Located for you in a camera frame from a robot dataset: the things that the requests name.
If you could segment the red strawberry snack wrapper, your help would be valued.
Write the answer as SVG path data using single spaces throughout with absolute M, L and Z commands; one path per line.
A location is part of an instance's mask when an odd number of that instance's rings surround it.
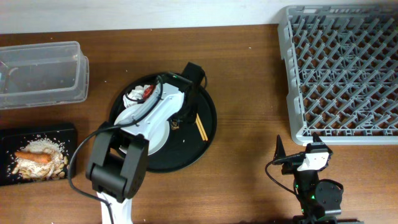
M 144 93 L 143 93 L 143 99 L 146 100 L 148 97 L 151 96 L 152 92 L 155 89 L 155 85 L 145 85 L 144 86 Z

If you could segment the white tissue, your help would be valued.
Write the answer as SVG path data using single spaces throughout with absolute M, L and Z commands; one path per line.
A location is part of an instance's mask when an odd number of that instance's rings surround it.
M 144 86 L 135 86 L 131 91 L 124 94 L 123 104 L 125 108 L 145 102 L 142 97 L 144 93 Z

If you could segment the orange carrot piece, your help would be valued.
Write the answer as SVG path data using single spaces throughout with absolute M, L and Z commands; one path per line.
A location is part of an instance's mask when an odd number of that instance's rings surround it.
M 47 164 L 52 160 L 52 156 L 46 153 L 31 153 L 31 152 L 15 152 L 15 156 L 21 159 L 27 159 L 40 164 Z

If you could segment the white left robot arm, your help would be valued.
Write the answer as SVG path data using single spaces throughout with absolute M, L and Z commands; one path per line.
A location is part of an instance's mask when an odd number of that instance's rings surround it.
M 132 198 L 144 180 L 149 155 L 165 144 L 169 121 L 185 115 L 200 88 L 192 82 L 160 82 L 147 100 L 91 134 L 95 141 L 86 178 L 101 203 L 103 223 L 132 222 Z

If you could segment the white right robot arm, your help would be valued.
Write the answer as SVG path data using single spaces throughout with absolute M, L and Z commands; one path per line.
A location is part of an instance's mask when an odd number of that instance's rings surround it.
M 292 193 L 300 203 L 302 215 L 294 216 L 294 223 L 338 223 L 341 214 L 343 185 L 330 179 L 320 179 L 318 173 L 328 167 L 333 151 L 317 134 L 303 152 L 287 155 L 280 136 L 276 137 L 274 158 L 267 165 L 281 166 L 283 175 L 293 175 L 293 189 L 268 178 Z

